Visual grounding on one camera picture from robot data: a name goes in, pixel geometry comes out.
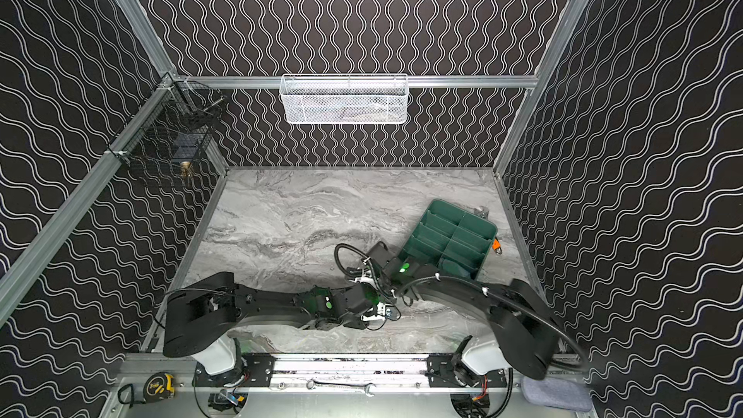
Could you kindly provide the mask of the green divided plastic tray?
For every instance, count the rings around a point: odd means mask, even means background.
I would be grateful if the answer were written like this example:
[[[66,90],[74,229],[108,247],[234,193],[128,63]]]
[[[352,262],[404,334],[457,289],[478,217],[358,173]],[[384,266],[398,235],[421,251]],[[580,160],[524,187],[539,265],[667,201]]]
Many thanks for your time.
[[[434,199],[414,226],[398,258],[430,264],[452,275],[476,280],[497,226],[442,199]]]

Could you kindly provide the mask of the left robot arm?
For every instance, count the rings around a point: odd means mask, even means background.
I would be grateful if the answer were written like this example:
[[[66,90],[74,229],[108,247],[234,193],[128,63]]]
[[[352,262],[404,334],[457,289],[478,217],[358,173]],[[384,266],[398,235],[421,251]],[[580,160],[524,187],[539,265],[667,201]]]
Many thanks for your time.
[[[222,375],[237,365],[237,344],[226,334],[239,325],[365,330],[375,321],[400,317],[393,302],[368,283],[285,293],[249,288],[236,283],[232,273],[220,272],[166,298],[163,354],[191,357],[209,375]]]

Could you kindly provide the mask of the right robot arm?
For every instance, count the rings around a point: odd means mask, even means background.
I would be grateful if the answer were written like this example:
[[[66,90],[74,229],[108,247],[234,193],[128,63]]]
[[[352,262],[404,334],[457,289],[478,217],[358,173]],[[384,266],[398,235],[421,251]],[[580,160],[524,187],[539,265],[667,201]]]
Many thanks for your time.
[[[483,284],[414,257],[398,259],[381,241],[367,252],[339,244],[334,261],[350,280],[369,277],[380,295],[395,302],[437,303],[489,326],[489,335],[466,338],[453,358],[456,368],[472,377],[509,368],[536,380],[544,379],[551,367],[587,371],[587,354],[522,280],[507,286]]]

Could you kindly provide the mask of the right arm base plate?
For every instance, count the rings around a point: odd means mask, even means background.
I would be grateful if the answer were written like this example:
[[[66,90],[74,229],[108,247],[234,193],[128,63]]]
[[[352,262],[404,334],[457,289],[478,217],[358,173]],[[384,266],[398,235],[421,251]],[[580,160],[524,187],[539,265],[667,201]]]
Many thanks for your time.
[[[432,354],[426,359],[425,376],[433,388],[470,387],[482,389],[484,380],[488,388],[505,388],[507,378],[504,370],[496,370],[487,375],[477,375],[462,362],[455,362],[453,354]]]

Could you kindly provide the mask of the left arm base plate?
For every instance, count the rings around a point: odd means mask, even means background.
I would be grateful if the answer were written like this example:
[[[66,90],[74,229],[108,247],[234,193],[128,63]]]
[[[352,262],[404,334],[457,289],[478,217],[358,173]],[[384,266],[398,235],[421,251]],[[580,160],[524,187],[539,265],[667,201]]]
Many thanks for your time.
[[[193,386],[212,388],[268,387],[274,375],[277,358],[267,353],[243,354],[237,366],[220,375],[208,375],[197,363]]]

